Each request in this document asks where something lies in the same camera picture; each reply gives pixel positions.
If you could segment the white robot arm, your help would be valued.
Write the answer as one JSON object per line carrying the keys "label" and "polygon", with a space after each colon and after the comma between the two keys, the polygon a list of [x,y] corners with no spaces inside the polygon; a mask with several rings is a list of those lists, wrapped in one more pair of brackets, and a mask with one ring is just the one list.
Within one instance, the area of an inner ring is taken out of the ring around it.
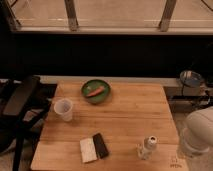
{"label": "white robot arm", "polygon": [[180,148],[189,157],[201,156],[213,147],[213,107],[196,110],[185,119]]}

